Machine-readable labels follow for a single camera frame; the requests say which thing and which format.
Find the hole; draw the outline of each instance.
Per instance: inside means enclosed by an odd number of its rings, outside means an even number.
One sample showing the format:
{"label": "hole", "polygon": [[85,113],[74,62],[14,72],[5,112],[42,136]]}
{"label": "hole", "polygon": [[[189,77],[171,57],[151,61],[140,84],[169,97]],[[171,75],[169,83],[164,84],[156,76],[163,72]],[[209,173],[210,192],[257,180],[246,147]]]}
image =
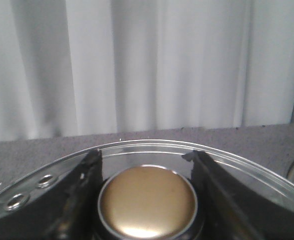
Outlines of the hole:
{"label": "hole", "polygon": [[37,187],[40,189],[47,188],[48,186],[51,186],[57,179],[57,177],[54,177],[51,174],[45,175],[38,181]]}
{"label": "hole", "polygon": [[29,195],[19,193],[14,195],[7,203],[6,210],[14,211],[22,207],[29,200]]}

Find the curtain fold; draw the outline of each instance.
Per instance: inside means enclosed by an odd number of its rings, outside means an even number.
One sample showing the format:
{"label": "curtain fold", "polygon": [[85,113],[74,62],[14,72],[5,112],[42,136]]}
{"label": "curtain fold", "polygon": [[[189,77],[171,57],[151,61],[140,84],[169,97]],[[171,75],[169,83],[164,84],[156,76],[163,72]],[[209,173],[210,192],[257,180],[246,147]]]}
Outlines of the curtain fold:
{"label": "curtain fold", "polygon": [[294,121],[294,0],[0,1],[0,141]]}

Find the gold cap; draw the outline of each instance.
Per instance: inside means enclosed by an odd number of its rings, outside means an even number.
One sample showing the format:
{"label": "gold cap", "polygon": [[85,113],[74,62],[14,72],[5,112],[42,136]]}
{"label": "gold cap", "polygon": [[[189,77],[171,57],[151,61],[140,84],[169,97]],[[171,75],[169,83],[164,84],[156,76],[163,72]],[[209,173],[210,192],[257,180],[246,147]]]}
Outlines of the gold cap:
{"label": "gold cap", "polygon": [[181,175],[155,165],[129,168],[109,179],[99,196],[99,215],[116,235],[166,239],[192,223],[197,198]]}

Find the fabric backdrop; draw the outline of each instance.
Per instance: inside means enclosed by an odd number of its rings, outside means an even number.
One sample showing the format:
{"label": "fabric backdrop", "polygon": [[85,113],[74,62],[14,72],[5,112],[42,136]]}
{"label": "fabric backdrop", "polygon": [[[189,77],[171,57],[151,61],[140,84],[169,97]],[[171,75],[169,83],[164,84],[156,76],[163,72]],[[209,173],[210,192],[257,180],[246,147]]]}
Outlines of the fabric backdrop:
{"label": "fabric backdrop", "polygon": [[294,121],[294,0],[1,0],[0,141]]}

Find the gold button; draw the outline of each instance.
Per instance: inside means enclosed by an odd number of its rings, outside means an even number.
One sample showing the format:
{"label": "gold button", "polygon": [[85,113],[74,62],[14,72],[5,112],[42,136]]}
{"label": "gold button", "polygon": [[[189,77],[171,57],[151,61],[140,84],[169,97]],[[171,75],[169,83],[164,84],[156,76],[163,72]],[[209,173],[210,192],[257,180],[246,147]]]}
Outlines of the gold button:
{"label": "gold button", "polygon": [[116,235],[132,239],[165,239],[192,223],[197,198],[181,175],[154,165],[129,168],[104,185],[99,215]]}

